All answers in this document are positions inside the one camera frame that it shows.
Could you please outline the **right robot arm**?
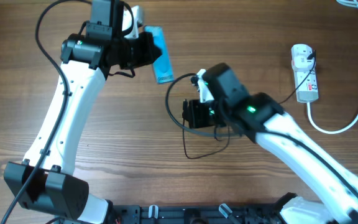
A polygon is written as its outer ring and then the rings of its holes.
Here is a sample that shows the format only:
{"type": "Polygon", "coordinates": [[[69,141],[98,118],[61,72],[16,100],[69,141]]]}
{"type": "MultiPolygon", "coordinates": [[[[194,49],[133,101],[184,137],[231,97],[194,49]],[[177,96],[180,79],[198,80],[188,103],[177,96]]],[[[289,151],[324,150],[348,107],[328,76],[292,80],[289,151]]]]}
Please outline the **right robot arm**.
{"type": "Polygon", "coordinates": [[[183,112],[187,131],[229,126],[279,158],[320,199],[286,194],[276,209],[282,221],[358,223],[358,176],[314,142],[279,103],[265,93],[251,95],[225,63],[187,76],[200,94],[183,112]]]}

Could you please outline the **smartphone with cyan screen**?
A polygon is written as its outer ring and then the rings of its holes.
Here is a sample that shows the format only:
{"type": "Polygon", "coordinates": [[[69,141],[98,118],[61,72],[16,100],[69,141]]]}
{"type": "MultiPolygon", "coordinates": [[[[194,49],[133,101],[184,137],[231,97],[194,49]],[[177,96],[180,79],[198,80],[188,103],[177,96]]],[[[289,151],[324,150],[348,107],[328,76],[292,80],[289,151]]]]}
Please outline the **smartphone with cyan screen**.
{"type": "Polygon", "coordinates": [[[173,68],[168,53],[163,29],[160,26],[145,26],[144,30],[150,32],[154,38],[154,44],[161,50],[162,55],[152,64],[157,84],[174,81],[173,68]]]}

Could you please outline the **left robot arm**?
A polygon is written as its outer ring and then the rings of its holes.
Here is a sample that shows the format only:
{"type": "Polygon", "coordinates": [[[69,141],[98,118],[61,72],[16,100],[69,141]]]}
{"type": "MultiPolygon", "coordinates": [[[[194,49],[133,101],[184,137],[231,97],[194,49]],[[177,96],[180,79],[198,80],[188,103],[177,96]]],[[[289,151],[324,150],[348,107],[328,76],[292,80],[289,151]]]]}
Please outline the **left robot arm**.
{"type": "Polygon", "coordinates": [[[92,195],[73,175],[76,152],[91,107],[111,75],[134,77],[162,51],[141,31],[144,10],[124,1],[91,1],[91,17],[62,43],[57,88],[42,127],[20,163],[9,162],[4,180],[13,204],[49,213],[56,220],[119,223],[110,200],[92,195]]]}

